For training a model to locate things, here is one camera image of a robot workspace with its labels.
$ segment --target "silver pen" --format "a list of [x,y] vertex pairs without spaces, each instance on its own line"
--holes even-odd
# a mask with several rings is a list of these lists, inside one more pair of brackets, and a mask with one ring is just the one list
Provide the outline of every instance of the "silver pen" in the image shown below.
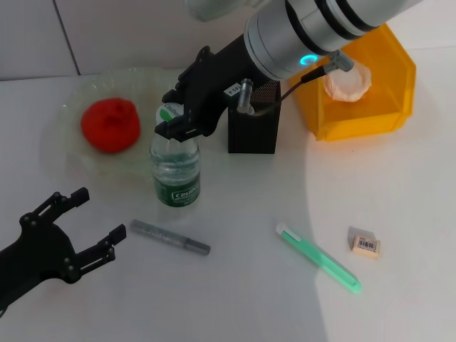
[[211,247],[201,242],[195,241],[188,237],[184,237],[180,234],[170,232],[169,230],[152,226],[145,222],[134,219],[130,228],[137,233],[148,235],[152,239],[171,244],[172,246],[188,249],[189,251],[196,252],[198,254],[208,255]]

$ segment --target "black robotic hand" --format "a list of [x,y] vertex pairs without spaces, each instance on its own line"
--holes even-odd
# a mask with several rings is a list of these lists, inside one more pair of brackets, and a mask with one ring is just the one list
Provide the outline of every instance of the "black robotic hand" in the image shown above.
[[115,260],[114,245],[127,237],[121,224],[95,246],[75,253],[68,236],[53,222],[89,200],[84,187],[69,198],[56,192],[22,216],[21,236],[0,252],[0,316],[8,305],[51,278],[76,283],[84,274]]
[[230,100],[224,90],[243,78],[252,80],[254,89],[270,81],[250,59],[244,36],[217,54],[209,46],[204,47],[195,62],[179,76],[175,90],[162,99],[163,103],[184,105],[184,115],[159,124],[155,132],[180,142],[211,135]]

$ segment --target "yellow bin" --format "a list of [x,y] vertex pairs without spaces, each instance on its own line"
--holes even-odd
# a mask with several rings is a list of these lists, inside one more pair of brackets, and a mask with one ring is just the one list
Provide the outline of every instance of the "yellow bin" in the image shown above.
[[[372,86],[360,100],[347,103],[330,98],[322,78],[301,85],[294,97],[308,129],[317,140],[338,140],[401,128],[413,111],[416,67],[393,32],[383,24],[342,50],[370,68]],[[310,70],[290,78],[290,84]]]

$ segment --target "red sponge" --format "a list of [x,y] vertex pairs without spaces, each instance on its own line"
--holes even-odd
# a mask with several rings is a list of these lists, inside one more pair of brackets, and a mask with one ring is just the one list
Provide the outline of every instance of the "red sponge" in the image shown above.
[[108,98],[92,104],[83,114],[81,129],[97,150],[116,153],[130,147],[140,136],[140,119],[135,105],[122,98]]

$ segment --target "plastic bottle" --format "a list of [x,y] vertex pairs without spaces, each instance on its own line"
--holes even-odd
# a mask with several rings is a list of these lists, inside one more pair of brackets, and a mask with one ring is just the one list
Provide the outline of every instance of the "plastic bottle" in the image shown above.
[[[166,103],[157,110],[157,124],[183,114],[183,106]],[[196,140],[178,142],[156,134],[150,146],[155,191],[163,203],[184,207],[200,195],[200,150]]]

